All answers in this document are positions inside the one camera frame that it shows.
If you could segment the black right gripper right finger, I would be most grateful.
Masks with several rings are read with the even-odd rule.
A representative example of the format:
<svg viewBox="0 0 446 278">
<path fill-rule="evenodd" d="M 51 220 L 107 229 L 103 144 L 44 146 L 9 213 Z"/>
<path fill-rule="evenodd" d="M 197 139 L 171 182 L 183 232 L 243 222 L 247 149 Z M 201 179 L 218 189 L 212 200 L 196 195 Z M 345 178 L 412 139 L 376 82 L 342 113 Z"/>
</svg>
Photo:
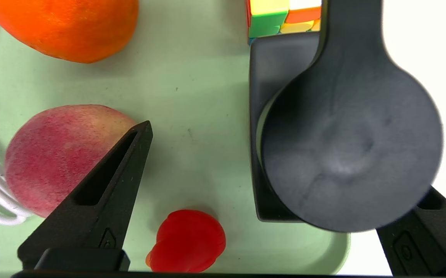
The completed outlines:
<svg viewBox="0 0 446 278">
<path fill-rule="evenodd" d="M 446 276 L 446 199 L 435 188 L 377 235 L 393 275 Z"/>
</svg>

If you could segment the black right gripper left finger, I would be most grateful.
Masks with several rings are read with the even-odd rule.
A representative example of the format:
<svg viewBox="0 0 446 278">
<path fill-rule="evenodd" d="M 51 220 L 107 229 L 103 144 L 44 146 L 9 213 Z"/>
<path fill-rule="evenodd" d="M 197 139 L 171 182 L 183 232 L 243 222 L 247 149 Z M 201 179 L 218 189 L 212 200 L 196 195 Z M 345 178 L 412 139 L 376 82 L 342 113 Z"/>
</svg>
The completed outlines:
<svg viewBox="0 0 446 278">
<path fill-rule="evenodd" d="M 19 246 L 24 271 L 128 271 L 123 243 L 154 134 L 128 130 Z"/>
</svg>

